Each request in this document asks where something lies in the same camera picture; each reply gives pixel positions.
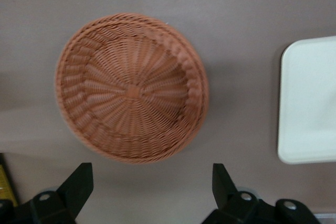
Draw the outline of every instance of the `black clamp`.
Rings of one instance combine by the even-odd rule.
[[[202,224],[320,224],[303,203],[280,199],[275,207],[238,191],[223,164],[214,164],[213,194],[218,206]]]
[[[10,200],[0,200],[0,223],[75,224],[92,190],[92,165],[82,163],[56,191],[40,193],[15,208]]]

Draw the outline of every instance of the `white plastic tray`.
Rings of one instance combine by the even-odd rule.
[[[283,53],[278,155],[288,164],[336,161],[336,36]]]

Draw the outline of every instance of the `wicker basket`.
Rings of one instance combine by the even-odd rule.
[[[208,108],[204,67],[167,24],[116,14],[85,25],[65,46],[57,100],[70,128],[96,152],[150,163],[184,148]]]

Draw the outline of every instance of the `gray table surface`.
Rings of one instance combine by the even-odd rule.
[[[201,223],[215,208],[216,162],[270,204],[294,198],[314,212],[336,211],[335,163],[286,165],[277,156],[281,54],[296,40],[336,35],[336,0],[0,0],[0,10],[0,151],[23,201],[92,162],[95,189],[78,223]],[[67,40],[119,12],[182,32],[209,78],[199,134],[155,164],[122,164],[87,149],[55,101],[55,66]]]

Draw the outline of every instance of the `yellow object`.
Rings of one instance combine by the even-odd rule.
[[[2,165],[0,165],[0,199],[10,199],[13,206],[17,207],[17,200]]]

